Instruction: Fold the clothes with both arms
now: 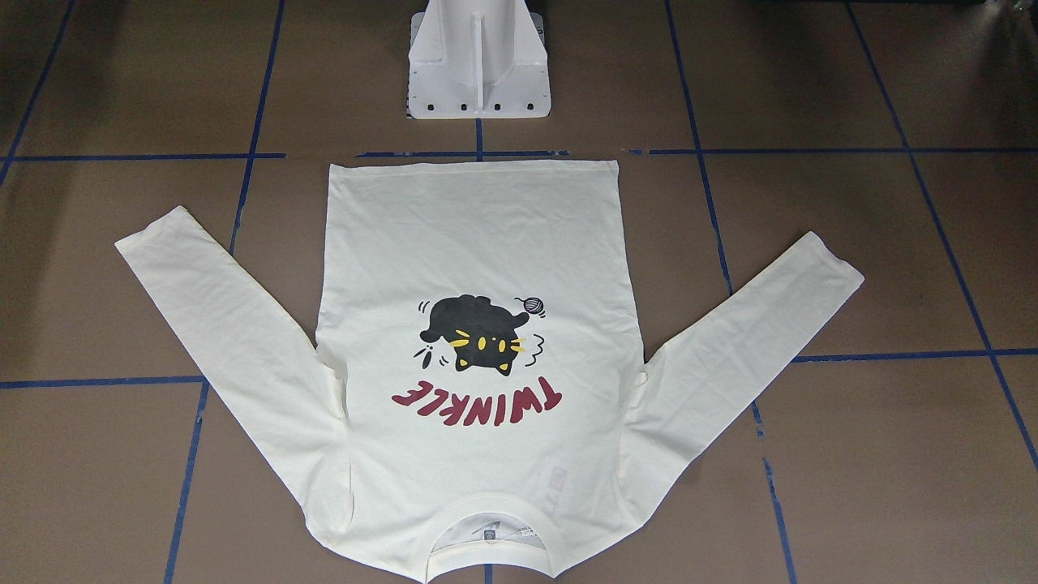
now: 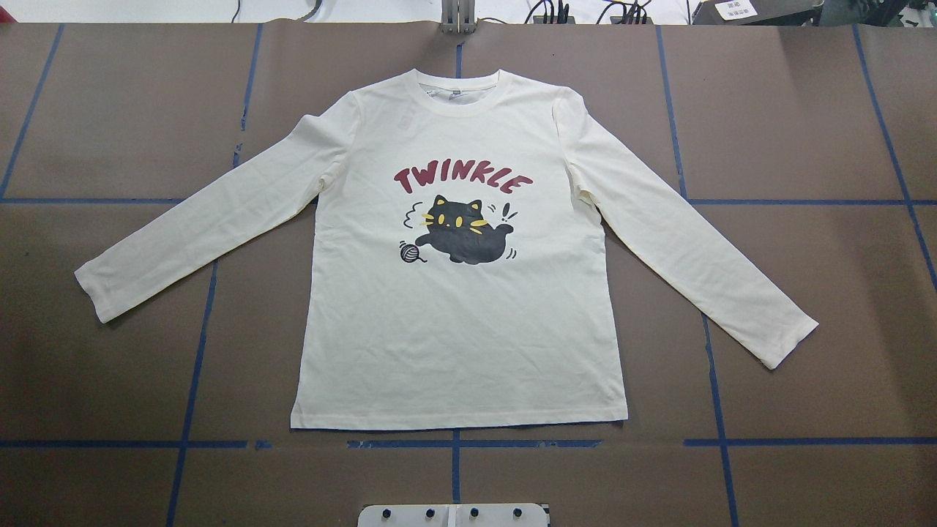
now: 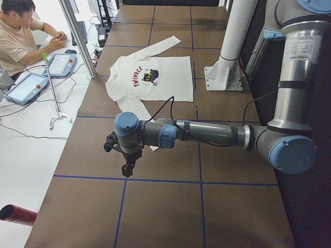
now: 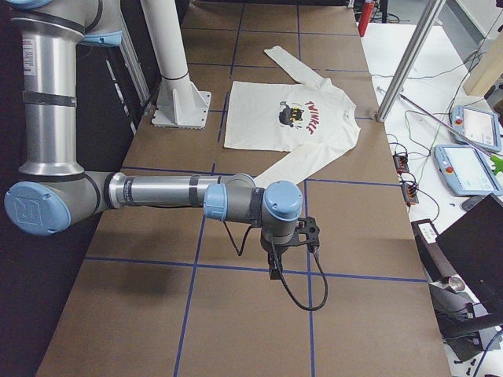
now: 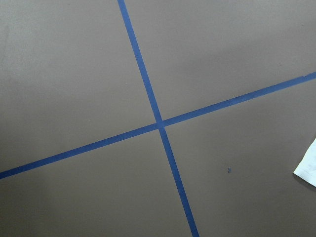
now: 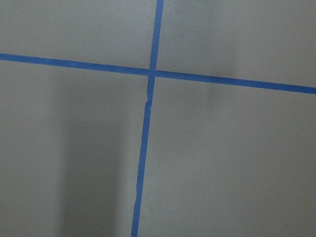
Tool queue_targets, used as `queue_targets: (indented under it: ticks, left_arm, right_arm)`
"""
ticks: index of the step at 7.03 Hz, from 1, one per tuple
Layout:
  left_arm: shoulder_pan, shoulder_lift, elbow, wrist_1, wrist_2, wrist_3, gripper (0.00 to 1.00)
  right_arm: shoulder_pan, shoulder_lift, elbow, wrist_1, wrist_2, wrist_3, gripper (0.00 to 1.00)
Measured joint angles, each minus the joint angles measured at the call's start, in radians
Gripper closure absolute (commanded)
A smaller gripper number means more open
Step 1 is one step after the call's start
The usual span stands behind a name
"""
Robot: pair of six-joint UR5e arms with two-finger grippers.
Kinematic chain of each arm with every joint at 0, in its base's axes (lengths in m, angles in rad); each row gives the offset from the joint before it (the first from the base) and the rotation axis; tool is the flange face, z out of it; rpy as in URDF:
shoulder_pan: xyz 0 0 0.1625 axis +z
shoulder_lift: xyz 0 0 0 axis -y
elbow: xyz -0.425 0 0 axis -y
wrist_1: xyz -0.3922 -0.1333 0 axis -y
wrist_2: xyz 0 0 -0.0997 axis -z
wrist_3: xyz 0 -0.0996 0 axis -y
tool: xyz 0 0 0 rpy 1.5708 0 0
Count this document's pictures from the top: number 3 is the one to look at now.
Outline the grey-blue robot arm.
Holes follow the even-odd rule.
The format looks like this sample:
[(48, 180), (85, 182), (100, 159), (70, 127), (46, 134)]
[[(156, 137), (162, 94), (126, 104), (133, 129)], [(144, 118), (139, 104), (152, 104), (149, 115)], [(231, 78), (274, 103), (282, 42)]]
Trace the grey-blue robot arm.
[(258, 152), (283, 173), (305, 172), (317, 158), (317, 146), (309, 138), (308, 110), (323, 36), (329, 29), (330, 1), (266, 3), (264, 38), (285, 40), (275, 114), (266, 126), (235, 127), (173, 118), (150, 122), (124, 112), (114, 120), (105, 151), (123, 154), (126, 177), (133, 174), (144, 146), (171, 149), (176, 140), (242, 146)]

